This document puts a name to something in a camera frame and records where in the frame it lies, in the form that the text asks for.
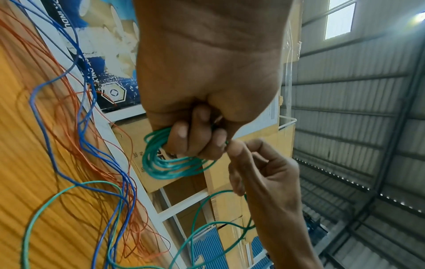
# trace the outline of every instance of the warehouse wall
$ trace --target warehouse wall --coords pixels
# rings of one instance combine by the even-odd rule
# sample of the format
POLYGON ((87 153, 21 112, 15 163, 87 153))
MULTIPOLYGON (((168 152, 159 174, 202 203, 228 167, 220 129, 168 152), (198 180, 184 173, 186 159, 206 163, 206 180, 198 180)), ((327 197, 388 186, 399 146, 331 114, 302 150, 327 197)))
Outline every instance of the warehouse wall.
POLYGON ((325 40, 329 0, 304 0, 292 64, 304 211, 330 230, 347 221, 321 254, 326 268, 425 268, 424 77, 395 138, 425 44, 423 24, 407 24, 425 3, 347 2, 356 2, 352 31, 325 40))

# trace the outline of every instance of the orange wire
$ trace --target orange wire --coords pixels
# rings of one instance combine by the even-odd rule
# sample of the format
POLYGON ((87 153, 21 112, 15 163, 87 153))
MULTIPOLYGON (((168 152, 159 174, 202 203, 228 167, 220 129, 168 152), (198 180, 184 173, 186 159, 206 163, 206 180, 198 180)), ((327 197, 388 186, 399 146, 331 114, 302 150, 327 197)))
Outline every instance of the orange wire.
MULTIPOLYGON (((46 72, 44 71, 44 69, 41 67, 41 65, 39 64, 39 62, 36 60, 35 55, 37 55, 39 58, 41 58, 49 67, 50 69, 55 73, 55 75, 59 76, 60 74, 57 72, 57 69, 59 68, 62 71, 65 71, 65 68, 63 66, 61 66, 56 59, 51 55, 51 53, 49 52, 48 48, 44 45, 42 39, 37 36, 33 31, 31 31, 25 24, 23 24, 22 22, 20 22, 16 17, 8 14, 6 11, 4 11, 3 9, 0 8, 0 11, 2 11, 4 14, 6 14, 8 17, 12 18, 13 20, 15 20, 16 22, 18 22, 25 30, 26 32, 32 37, 32 39, 37 43, 37 45, 29 42, 28 40, 24 39, 22 36, 20 36, 19 34, 17 34, 11 27, 9 27, 3 20, 0 19, 0 24, 3 28, 5 28, 6 30, 8 30, 8 32, 10 32, 15 38, 17 38, 21 44, 24 46, 25 50, 29 53, 29 55, 32 57, 32 59, 34 60, 34 62, 37 64, 37 66, 39 67, 39 69, 43 72, 43 74, 46 76, 46 78, 48 78, 48 75, 46 74, 46 72), (43 55, 45 55, 46 57, 48 57, 55 65, 56 68, 54 66, 52 66, 45 58, 43 58, 42 56, 40 56, 37 52, 42 53, 43 55)), ((57 95, 56 91, 53 91, 55 97, 58 100, 58 103, 54 106, 54 121, 55 123, 59 123, 59 125, 62 127, 62 130, 64 131, 65 137, 68 140, 68 143, 71 145, 71 148, 68 148, 65 143, 63 141, 61 141, 58 136, 53 132, 53 129, 46 126, 48 132, 51 134, 51 136, 58 142, 60 143, 61 146, 63 146, 70 154, 72 154, 73 156, 75 156, 77 159, 79 159, 85 166, 87 166, 88 168, 90 168, 90 170, 92 172, 94 172, 95 174, 97 174, 98 176, 104 178, 107 181, 116 183, 120 186, 122 186, 122 182, 118 181, 114 175, 118 175, 118 174, 114 174, 111 172, 106 172, 103 169, 101 169, 100 167, 96 166, 95 164, 93 164, 90 160, 88 160, 88 158, 85 156, 85 154, 83 153, 79 143, 77 142, 77 135, 75 130, 77 130, 77 122, 78 119, 76 117, 76 114, 78 113, 78 109, 79 109, 79 100, 77 97, 77 94, 81 94, 75 92, 71 85, 70 82, 68 80, 68 78, 63 77, 61 79, 62 83, 64 84, 65 88, 68 90, 68 95, 63 97, 63 98, 59 98, 59 96, 57 95), (74 113, 75 113, 75 117, 74 117, 74 131, 73 131, 73 135, 74 137, 70 134, 72 133, 70 130, 70 125, 68 122, 68 117, 66 115, 68 115, 68 113, 66 113, 66 109, 64 108, 64 102, 66 99, 71 98, 72 101, 72 105, 74 108, 74 113), (59 110, 59 108, 61 108, 62 113, 63 113, 63 117, 62 119, 64 119, 65 124, 63 124, 63 121, 61 121, 58 117, 58 113, 57 110, 59 110)), ((87 94, 89 102, 92 103, 92 99, 90 97, 90 94, 87 94)), ((100 115, 102 115, 109 123, 111 123, 112 125, 114 125, 116 128, 120 129, 119 126, 115 125, 115 123, 109 121, 102 112, 100 112, 100 115)), ((109 143, 110 145, 116 147, 117 149, 119 149, 122 153, 124 153, 122 151, 122 149, 120 149, 119 147, 117 147, 116 145, 114 145, 112 142, 107 141, 105 139, 103 139, 97 132, 96 128, 95 128, 95 124, 94 122, 92 122, 91 125, 89 125, 89 129, 91 131, 92 134, 94 134, 95 138, 96 138, 96 143, 97 145, 99 144, 99 139, 104 141, 105 143, 109 143)), ((123 130, 121 130, 129 139, 131 142, 131 148, 133 149, 133 142, 131 140, 131 137, 124 132, 123 130)), ((129 175, 130 173, 130 165, 131 165, 131 160, 132 160, 132 155, 130 156, 130 159, 126 156, 127 160, 128 160, 128 171, 127 174, 129 175)), ((106 168, 106 164, 104 162, 101 162, 101 164, 104 166, 104 168, 106 168)), ((133 199, 137 199, 137 185, 135 184, 135 181, 132 177, 130 177, 131 180, 134 183, 135 186, 135 190, 136 193, 131 193, 129 194, 129 202, 131 203, 133 201, 133 199)), ((131 237, 133 238, 133 241, 135 242, 135 246, 133 249, 131 249, 130 253, 128 255, 125 255, 125 258, 128 258, 132 253, 134 253, 134 251, 137 249, 139 253, 143 253, 143 252, 147 252, 146 248, 143 246, 142 242, 141 242, 141 234, 143 231, 147 230, 151 233, 153 233, 155 235, 155 239, 157 242, 157 247, 159 249, 159 242, 158 242, 158 237, 162 238, 163 240, 167 241, 169 244, 170 242, 164 238, 163 236, 161 236, 160 234, 154 232, 154 230, 152 229, 152 227, 148 224, 149 221, 149 216, 148 216, 148 212, 145 208, 145 206, 143 204, 140 203, 139 200, 136 200, 136 202, 142 206, 143 210, 145 211, 146 215, 147 215, 147 221, 143 221, 140 212, 138 210, 133 211, 132 215, 130 216, 130 220, 129 220, 129 224, 128 224, 128 234, 126 236, 126 238, 124 239, 124 250, 123 250, 123 255, 124 252, 126 250, 126 248, 130 248, 127 244, 128 242, 128 236, 129 234, 131 234, 131 237)), ((136 253, 134 253, 135 255, 137 255, 140 258, 143 259, 152 259, 155 257, 158 257, 166 252, 169 251, 163 251, 163 252, 158 252, 152 255, 149 255, 148 257, 142 257, 136 253)))

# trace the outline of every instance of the wood grain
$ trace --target wood grain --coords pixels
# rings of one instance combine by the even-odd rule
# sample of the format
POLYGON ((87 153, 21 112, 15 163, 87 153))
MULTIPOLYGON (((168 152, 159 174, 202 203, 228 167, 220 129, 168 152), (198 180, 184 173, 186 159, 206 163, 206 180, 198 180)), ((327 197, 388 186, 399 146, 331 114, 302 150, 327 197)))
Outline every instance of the wood grain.
MULTIPOLYGON (((2 9, 9 10, 7 1, 0 1, 2 9)), ((12 27, 24 35, 4 15, 12 27)), ((15 38, 0 28, 0 264, 2 268, 20 268, 22 237, 33 214, 59 190, 71 186, 55 175, 45 143, 33 113, 28 105, 30 91, 46 81, 15 38)), ((61 83, 54 89, 46 87, 37 98, 40 113, 46 124, 52 126, 53 90, 63 90, 61 83)), ((64 139, 58 131, 59 138, 64 139)), ((97 180, 95 175, 70 155, 62 146, 53 144, 58 168, 73 179, 85 182, 97 180)), ((31 236, 29 257, 33 269, 89 268, 94 248, 111 217, 118 199, 75 188, 55 201, 36 222, 31 236)), ((153 248, 152 234, 143 234, 147 248, 153 248)), ((97 267, 101 268, 106 244, 102 244, 97 267)), ((121 259, 122 265, 165 265, 169 255, 151 261, 131 255, 121 259)))

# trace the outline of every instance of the hand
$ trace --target hand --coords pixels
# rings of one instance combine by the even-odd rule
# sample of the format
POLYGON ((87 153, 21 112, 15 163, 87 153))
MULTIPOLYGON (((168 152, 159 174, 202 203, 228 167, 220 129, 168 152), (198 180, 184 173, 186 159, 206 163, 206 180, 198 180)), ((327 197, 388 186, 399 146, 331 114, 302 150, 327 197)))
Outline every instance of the hand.
POLYGON ((247 203, 276 268, 322 268, 302 215, 299 168, 268 143, 233 140, 227 147, 230 183, 247 203))
POLYGON ((269 105, 281 85, 291 4, 134 1, 140 99, 153 130, 173 126, 166 151, 219 159, 225 141, 269 105), (212 132, 219 115, 220 128, 212 132))

